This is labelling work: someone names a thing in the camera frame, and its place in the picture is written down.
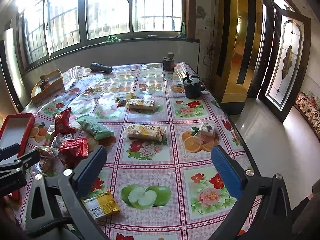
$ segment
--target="red snack wrapper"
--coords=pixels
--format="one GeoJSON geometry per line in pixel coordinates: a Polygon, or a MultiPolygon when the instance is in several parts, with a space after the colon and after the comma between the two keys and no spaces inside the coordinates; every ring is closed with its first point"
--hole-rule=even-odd
{"type": "Polygon", "coordinates": [[[74,169],[80,161],[88,156],[88,140],[87,138],[78,138],[64,141],[59,151],[66,156],[66,165],[70,169],[74,169]]]}
{"type": "Polygon", "coordinates": [[[64,141],[60,145],[59,151],[65,156],[86,158],[88,156],[88,140],[87,138],[77,138],[64,141]]]}
{"type": "Polygon", "coordinates": [[[71,113],[71,107],[63,110],[60,114],[56,114],[54,119],[56,120],[55,134],[59,133],[75,133],[76,129],[69,126],[69,118],[71,113]]]}

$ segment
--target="metal bolt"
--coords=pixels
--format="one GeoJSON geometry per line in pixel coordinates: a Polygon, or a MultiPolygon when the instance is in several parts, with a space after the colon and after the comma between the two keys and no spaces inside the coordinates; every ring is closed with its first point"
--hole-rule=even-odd
{"type": "Polygon", "coordinates": [[[281,174],[277,173],[277,174],[276,174],[276,179],[283,179],[283,177],[282,177],[281,174]]]}
{"type": "Polygon", "coordinates": [[[70,176],[72,174],[72,170],[70,170],[70,169],[67,169],[67,170],[65,170],[64,172],[63,172],[63,175],[64,176],[70,176]]]}
{"type": "Polygon", "coordinates": [[[42,178],[42,174],[41,173],[38,173],[37,175],[36,175],[36,180],[40,180],[42,178]]]}
{"type": "Polygon", "coordinates": [[[254,175],[254,171],[253,170],[246,170],[245,174],[247,174],[247,176],[252,177],[254,175]]]}

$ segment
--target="table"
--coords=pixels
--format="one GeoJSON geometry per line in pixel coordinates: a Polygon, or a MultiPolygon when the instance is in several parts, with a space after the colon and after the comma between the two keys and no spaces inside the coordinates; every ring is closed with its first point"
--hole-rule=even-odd
{"type": "MultiPolygon", "coordinates": [[[[107,162],[90,196],[110,189],[121,208],[121,213],[98,221],[112,240],[208,239],[236,201],[212,165],[212,146],[221,145],[245,170],[252,168],[243,140],[212,94],[205,90],[199,99],[186,98],[181,82],[186,71],[194,73],[185,63],[177,64],[172,72],[163,71],[161,63],[152,63],[114,67],[111,74],[76,66],[63,73],[64,90],[36,106],[30,103],[24,110],[35,115],[34,126],[39,127],[39,133],[29,138],[26,151],[46,144],[53,116],[68,107],[72,108],[71,126],[78,125],[76,117],[90,114],[115,133],[100,141],[81,130],[76,135],[88,138],[90,152],[98,144],[108,149],[107,162]],[[157,111],[118,107],[115,97],[128,91],[134,91],[137,98],[155,100],[157,111]],[[215,136],[204,137],[197,145],[190,137],[202,120],[216,125],[215,136]],[[129,123],[166,127],[166,137],[161,142],[126,138],[123,132],[129,123]],[[140,206],[134,208],[128,195],[138,188],[137,197],[141,187],[156,192],[156,197],[153,192],[139,196],[140,206]]],[[[20,190],[21,207],[15,213],[23,227],[33,177],[28,175],[27,181],[20,190]]],[[[257,198],[244,231],[252,223],[259,202],[257,198]]]]}

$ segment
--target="wooden door frame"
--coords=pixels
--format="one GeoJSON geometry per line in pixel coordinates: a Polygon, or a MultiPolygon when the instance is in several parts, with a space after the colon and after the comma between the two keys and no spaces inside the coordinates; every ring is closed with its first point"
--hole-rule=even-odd
{"type": "Polygon", "coordinates": [[[274,30],[274,7],[271,0],[263,0],[263,4],[266,6],[266,29],[263,49],[261,53],[260,64],[255,69],[255,76],[252,78],[250,87],[248,89],[248,98],[257,98],[266,69],[268,67],[268,61],[271,52],[273,30],[274,30]]]}
{"type": "Polygon", "coordinates": [[[261,93],[259,94],[258,98],[272,111],[272,113],[279,119],[280,122],[284,122],[284,120],[286,119],[288,113],[290,112],[295,102],[295,99],[297,98],[297,95],[300,91],[300,88],[307,70],[309,55],[310,55],[310,47],[311,47],[311,19],[296,12],[280,9],[277,5],[275,5],[275,7],[276,7],[275,38],[273,42],[274,44],[273,44],[273,49],[272,49],[270,64],[269,64],[269,66],[273,66],[273,67],[269,67],[267,70],[266,77],[261,86],[261,93]],[[267,91],[269,82],[271,80],[273,70],[276,67],[276,59],[277,59],[279,46],[280,46],[282,16],[290,17],[295,20],[303,22],[304,38],[303,38],[303,48],[301,52],[301,60],[299,65],[300,72],[298,70],[296,79],[294,81],[294,85],[288,96],[287,102],[285,103],[282,111],[280,111],[269,99],[265,97],[265,93],[267,91]]]}

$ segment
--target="window sill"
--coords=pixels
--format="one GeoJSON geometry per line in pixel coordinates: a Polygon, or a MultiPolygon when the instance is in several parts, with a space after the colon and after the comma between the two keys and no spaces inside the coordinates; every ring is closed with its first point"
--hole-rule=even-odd
{"type": "MultiPolygon", "coordinates": [[[[140,41],[185,41],[185,42],[195,42],[195,43],[200,43],[199,39],[195,39],[195,38],[176,38],[176,37],[152,37],[152,38],[134,38],[134,39],[124,39],[121,40],[119,43],[128,43],[128,42],[140,42],[140,41]]],[[[60,54],[58,56],[52,57],[44,62],[39,63],[36,66],[33,66],[32,68],[29,68],[28,70],[26,70],[24,72],[24,74],[35,70],[36,68],[40,67],[41,65],[44,65],[52,60],[56,60],[58,58],[67,56],[67,55],[71,55],[73,53],[76,52],[80,52],[82,50],[86,50],[86,49],[91,49],[91,48],[96,48],[96,47],[100,47],[100,46],[108,46],[108,45],[115,45],[115,44],[119,44],[119,43],[112,43],[112,42],[102,42],[102,43],[98,43],[98,44],[93,44],[93,45],[87,45],[84,46],[82,48],[78,48],[78,49],[74,49],[72,51],[60,54]]]]}

